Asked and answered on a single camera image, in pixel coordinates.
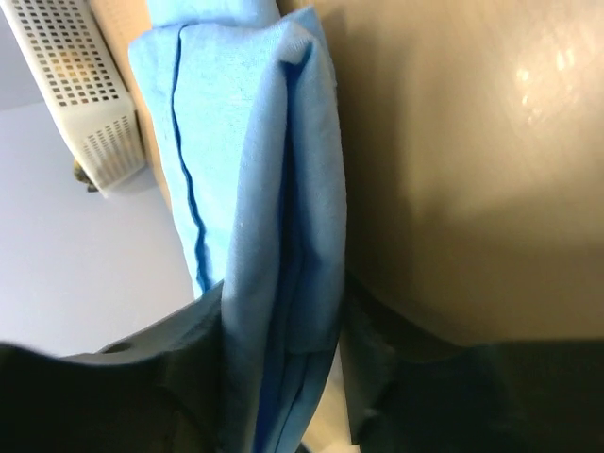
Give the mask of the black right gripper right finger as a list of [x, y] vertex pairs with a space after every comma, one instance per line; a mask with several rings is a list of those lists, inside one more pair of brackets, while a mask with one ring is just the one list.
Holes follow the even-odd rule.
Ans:
[[603, 343], [463, 347], [345, 282], [340, 340], [352, 442], [363, 452], [599, 452]]

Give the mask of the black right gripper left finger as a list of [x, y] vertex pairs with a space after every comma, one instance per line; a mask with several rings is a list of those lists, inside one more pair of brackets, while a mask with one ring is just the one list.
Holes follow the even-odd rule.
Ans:
[[89, 354], [1, 346], [5, 452], [249, 452], [264, 290], [224, 281]]

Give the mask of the light blue long sleeve shirt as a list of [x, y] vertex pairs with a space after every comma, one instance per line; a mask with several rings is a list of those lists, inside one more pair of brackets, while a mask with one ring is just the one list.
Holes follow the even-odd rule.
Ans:
[[196, 295], [222, 288], [221, 448], [292, 452], [344, 290], [336, 77], [314, 8], [151, 1], [128, 50]]

